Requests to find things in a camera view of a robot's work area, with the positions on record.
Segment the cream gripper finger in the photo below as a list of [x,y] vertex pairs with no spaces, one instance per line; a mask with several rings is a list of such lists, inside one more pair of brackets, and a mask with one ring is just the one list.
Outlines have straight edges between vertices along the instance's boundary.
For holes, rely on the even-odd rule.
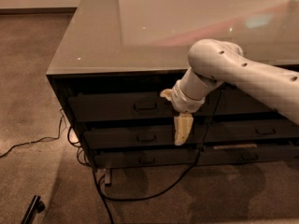
[[165,99],[170,99],[171,98],[171,89],[165,89],[160,92],[160,96],[165,98]]
[[190,113],[180,113],[174,117],[175,145],[181,146],[186,143],[192,129],[193,116]]

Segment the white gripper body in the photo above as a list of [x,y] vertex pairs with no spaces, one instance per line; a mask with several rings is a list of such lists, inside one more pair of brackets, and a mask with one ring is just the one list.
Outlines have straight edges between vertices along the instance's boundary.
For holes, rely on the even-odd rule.
[[204,104],[205,99],[206,98],[193,100],[188,97],[181,90],[179,80],[171,89],[171,103],[174,109],[179,113],[195,113]]

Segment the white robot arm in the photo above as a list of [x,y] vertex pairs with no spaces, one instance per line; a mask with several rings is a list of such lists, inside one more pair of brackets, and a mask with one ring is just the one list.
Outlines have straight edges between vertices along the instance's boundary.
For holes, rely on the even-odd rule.
[[192,114],[206,97],[226,82],[280,115],[299,124],[299,73],[243,56],[242,48],[231,42],[203,39],[188,52],[189,68],[171,89],[160,96],[178,112],[174,116],[175,144],[181,146],[191,132]]

